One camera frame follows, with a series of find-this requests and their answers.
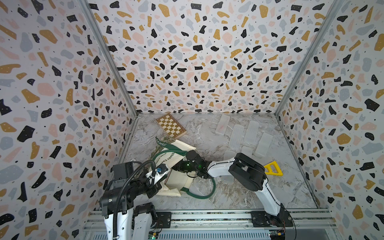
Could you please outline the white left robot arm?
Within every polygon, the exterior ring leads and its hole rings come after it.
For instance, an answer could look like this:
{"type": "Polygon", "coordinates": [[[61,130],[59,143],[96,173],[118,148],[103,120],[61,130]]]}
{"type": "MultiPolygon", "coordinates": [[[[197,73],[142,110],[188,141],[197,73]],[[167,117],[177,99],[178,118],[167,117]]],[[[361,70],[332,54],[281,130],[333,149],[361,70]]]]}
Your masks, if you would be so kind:
{"type": "Polygon", "coordinates": [[[107,237],[109,240],[155,240],[164,226],[163,221],[152,203],[135,207],[134,199],[142,194],[153,197],[161,189],[161,184],[149,188],[150,181],[141,174],[131,180],[118,201],[119,192],[130,176],[116,174],[100,199],[107,237]]]}

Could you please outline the cream canvas tote bag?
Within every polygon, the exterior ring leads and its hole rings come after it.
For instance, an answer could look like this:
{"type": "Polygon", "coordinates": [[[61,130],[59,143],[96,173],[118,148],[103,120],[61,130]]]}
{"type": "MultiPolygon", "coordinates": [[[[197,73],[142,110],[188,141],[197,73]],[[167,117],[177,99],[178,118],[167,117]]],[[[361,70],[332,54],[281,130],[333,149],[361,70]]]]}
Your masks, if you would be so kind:
{"type": "Polygon", "coordinates": [[[162,189],[157,193],[158,196],[180,197],[184,192],[192,198],[204,200],[210,198],[215,193],[216,182],[213,177],[210,179],[213,183],[213,190],[206,196],[200,196],[190,192],[190,186],[193,179],[201,177],[198,177],[195,172],[186,174],[174,170],[175,164],[185,160],[187,152],[191,150],[197,152],[195,147],[166,136],[161,140],[156,138],[156,143],[157,147],[152,152],[150,159],[156,163],[156,166],[166,164],[171,169],[167,174],[167,178],[159,182],[162,189]]]}

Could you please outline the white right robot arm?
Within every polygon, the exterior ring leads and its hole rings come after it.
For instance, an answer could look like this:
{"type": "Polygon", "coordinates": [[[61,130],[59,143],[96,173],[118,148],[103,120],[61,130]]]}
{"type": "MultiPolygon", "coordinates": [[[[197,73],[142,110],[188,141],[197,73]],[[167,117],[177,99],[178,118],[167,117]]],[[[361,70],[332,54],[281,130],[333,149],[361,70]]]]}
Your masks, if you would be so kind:
{"type": "Polygon", "coordinates": [[[189,151],[184,160],[172,167],[181,173],[196,174],[196,177],[214,180],[217,177],[232,176],[247,190],[256,194],[264,207],[264,213],[253,213],[255,227],[292,227],[293,218],[284,205],[277,199],[269,186],[265,168],[245,154],[221,162],[206,161],[196,151],[189,151]]]}

